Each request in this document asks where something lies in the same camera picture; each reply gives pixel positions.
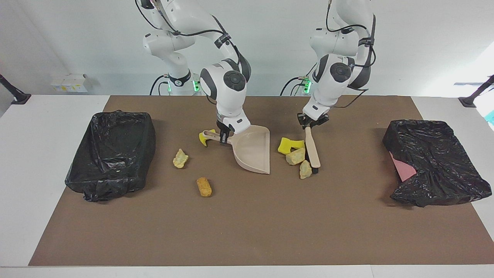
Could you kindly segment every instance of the black plastic bag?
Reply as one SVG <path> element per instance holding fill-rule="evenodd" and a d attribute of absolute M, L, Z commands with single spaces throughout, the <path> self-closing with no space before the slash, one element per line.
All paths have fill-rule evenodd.
<path fill-rule="evenodd" d="M 455 205 L 492 195 L 491 186 L 480 177 L 445 122 L 392 121 L 383 143 L 394 159 L 417 171 L 391 195 L 400 203 Z"/>
<path fill-rule="evenodd" d="M 89 202 L 141 190 L 153 160 L 156 134 L 148 113 L 95 114 L 65 179 Z"/>

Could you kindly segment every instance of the orange-brown cylindrical piece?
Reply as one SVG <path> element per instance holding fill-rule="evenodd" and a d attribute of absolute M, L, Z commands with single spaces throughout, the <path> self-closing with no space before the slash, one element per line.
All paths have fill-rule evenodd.
<path fill-rule="evenodd" d="M 213 193 L 209 181 L 204 177 L 197 180 L 197 187 L 199 188 L 202 197 L 209 197 Z"/>

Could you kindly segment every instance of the pale yellow chunk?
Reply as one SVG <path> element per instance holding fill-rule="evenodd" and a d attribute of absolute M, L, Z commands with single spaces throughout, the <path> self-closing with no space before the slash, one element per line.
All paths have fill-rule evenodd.
<path fill-rule="evenodd" d="M 213 193 L 209 181 L 204 177 L 197 180 L 197 187 L 199 188 L 202 197 L 209 197 Z"/>
<path fill-rule="evenodd" d="M 300 148 L 287 154 L 287 162 L 290 165 L 297 165 L 305 160 L 305 148 Z"/>
<path fill-rule="evenodd" d="M 184 168 L 185 162 L 189 160 L 189 156 L 184 153 L 182 149 L 178 149 L 177 155 L 173 159 L 173 164 L 178 169 Z"/>
<path fill-rule="evenodd" d="M 304 160 L 302 164 L 300 164 L 300 178 L 303 180 L 312 175 L 312 167 L 310 167 L 310 163 L 307 160 Z"/>

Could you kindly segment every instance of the black pole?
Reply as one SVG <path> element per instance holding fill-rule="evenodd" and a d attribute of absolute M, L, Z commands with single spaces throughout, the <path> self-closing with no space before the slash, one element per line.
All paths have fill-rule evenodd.
<path fill-rule="evenodd" d="M 492 84 L 494 83 L 494 75 L 492 75 L 487 82 L 483 83 L 476 91 L 469 97 L 459 97 L 458 99 L 460 100 L 461 104 L 465 107 L 471 107 L 471 108 L 476 108 L 476 106 L 473 104 L 473 100 L 480 96 L 480 94 L 485 91 L 487 88 L 489 88 Z"/>
<path fill-rule="evenodd" d="M 11 104 L 24 104 L 31 97 L 30 93 L 24 93 L 23 91 L 12 85 L 3 75 L 0 74 L 0 83 L 7 88 L 7 90 L 14 96 L 14 101 Z"/>

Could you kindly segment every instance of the yellow object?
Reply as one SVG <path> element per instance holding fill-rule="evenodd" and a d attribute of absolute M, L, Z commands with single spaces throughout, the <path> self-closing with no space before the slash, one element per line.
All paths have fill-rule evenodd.
<path fill-rule="evenodd" d="M 287 162 L 290 165 L 297 165 L 305 160 L 305 148 L 300 148 L 296 151 L 293 151 L 286 156 Z"/>
<path fill-rule="evenodd" d="M 291 153 L 291 149 L 300 149 L 304 147 L 304 140 L 301 141 L 293 141 L 288 138 L 282 137 L 280 146 L 278 147 L 278 152 L 282 154 Z"/>
<path fill-rule="evenodd" d="M 307 160 L 304 160 L 302 164 L 300 164 L 300 179 L 306 179 L 312 175 L 312 167 L 310 167 L 310 163 Z"/>
<path fill-rule="evenodd" d="M 187 160 L 189 160 L 189 156 L 186 155 L 182 149 L 178 149 L 178 152 L 173 159 L 173 164 L 178 169 L 182 169 L 184 168 L 185 162 L 187 162 Z"/>
<path fill-rule="evenodd" d="M 206 137 L 204 137 L 204 134 L 203 134 L 202 132 L 201 132 L 201 133 L 199 133 L 199 141 L 201 141 L 201 143 L 202 143 L 205 147 L 207 147 L 207 144 L 206 144 L 207 138 L 206 138 Z"/>
<path fill-rule="evenodd" d="M 209 181 L 204 177 L 197 180 L 197 187 L 199 188 L 202 197 L 209 197 L 213 193 Z"/>

